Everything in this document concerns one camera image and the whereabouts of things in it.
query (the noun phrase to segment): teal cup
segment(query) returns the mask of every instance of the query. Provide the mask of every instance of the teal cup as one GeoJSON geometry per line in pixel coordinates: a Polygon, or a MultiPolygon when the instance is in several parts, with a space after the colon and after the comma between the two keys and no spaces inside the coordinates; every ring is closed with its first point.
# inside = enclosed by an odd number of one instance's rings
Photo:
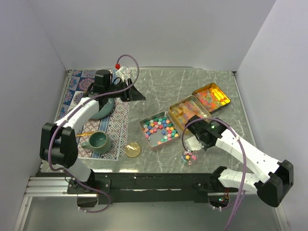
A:
{"type": "Polygon", "coordinates": [[[104,154],[110,150],[110,139],[106,133],[97,131],[90,135],[89,141],[81,144],[84,149],[91,149],[95,153],[104,154]]]}

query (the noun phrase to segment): clear jar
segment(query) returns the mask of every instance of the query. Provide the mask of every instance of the clear jar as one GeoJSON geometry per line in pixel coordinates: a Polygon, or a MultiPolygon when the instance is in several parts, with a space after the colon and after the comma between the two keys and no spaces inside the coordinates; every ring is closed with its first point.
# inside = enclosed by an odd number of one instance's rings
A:
{"type": "Polygon", "coordinates": [[[184,151],[181,156],[181,162],[185,166],[193,166],[197,162],[197,155],[191,151],[184,151]]]}

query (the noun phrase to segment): placemat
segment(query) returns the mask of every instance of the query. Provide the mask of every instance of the placemat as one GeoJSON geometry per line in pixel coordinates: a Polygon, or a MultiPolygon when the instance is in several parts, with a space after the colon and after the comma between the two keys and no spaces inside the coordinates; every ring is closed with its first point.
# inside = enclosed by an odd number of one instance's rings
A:
{"type": "MultiPolygon", "coordinates": [[[[116,72],[115,70],[110,71],[113,73],[113,81],[116,78],[116,72]]],[[[70,84],[59,112],[59,119],[65,116],[80,102],[83,92],[94,82],[95,72],[96,70],[72,70],[68,72],[70,84]]],[[[118,160],[120,155],[125,154],[125,146],[127,144],[128,102],[122,102],[116,98],[115,107],[110,115],[100,120],[89,120],[78,133],[88,131],[106,132],[111,140],[111,148],[105,154],[94,153],[91,150],[81,147],[83,142],[88,141],[89,136],[79,137],[77,138],[78,157],[97,160],[118,160]]]]}

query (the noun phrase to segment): marble tabletop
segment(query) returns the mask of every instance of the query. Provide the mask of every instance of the marble tabletop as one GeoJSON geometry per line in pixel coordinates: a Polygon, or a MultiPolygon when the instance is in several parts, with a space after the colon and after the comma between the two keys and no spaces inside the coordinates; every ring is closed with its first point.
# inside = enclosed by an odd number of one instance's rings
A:
{"type": "MultiPolygon", "coordinates": [[[[132,70],[132,79],[136,70],[132,70]]],[[[95,172],[144,172],[144,173],[212,173],[219,166],[241,171],[242,163],[217,147],[212,147],[198,156],[197,163],[186,167],[180,162],[183,147],[177,140],[161,149],[152,151],[142,134],[139,121],[158,112],[168,111],[170,105],[190,96],[192,92],[215,82],[231,99],[231,103],[214,113],[227,122],[240,136],[252,143],[244,109],[232,72],[205,71],[198,69],[141,69],[136,88],[146,101],[130,102],[128,116],[128,143],[137,142],[141,153],[136,158],[126,155],[117,161],[82,159],[95,172]]],[[[41,172],[50,172],[43,162],[41,172]]]]}

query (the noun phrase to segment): yellow tray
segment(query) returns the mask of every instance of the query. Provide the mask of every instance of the yellow tray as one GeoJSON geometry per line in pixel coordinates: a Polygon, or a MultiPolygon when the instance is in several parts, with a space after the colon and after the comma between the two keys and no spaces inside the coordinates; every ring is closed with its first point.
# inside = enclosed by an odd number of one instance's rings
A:
{"type": "Polygon", "coordinates": [[[231,100],[229,97],[216,85],[210,83],[192,93],[201,104],[212,114],[222,107],[227,106],[231,100]]]}
{"type": "MultiPolygon", "coordinates": [[[[176,124],[176,126],[183,131],[185,124],[187,123],[188,119],[190,119],[192,116],[197,115],[199,117],[204,118],[210,118],[212,117],[211,114],[206,110],[206,108],[200,103],[200,101],[193,95],[187,97],[186,99],[183,99],[169,107],[169,113],[168,113],[173,120],[173,122],[176,124]],[[187,103],[188,101],[191,101],[195,104],[194,108],[198,108],[198,111],[193,111],[188,109],[187,103]]],[[[188,129],[185,131],[185,134],[189,134],[190,132],[188,129]]]]}

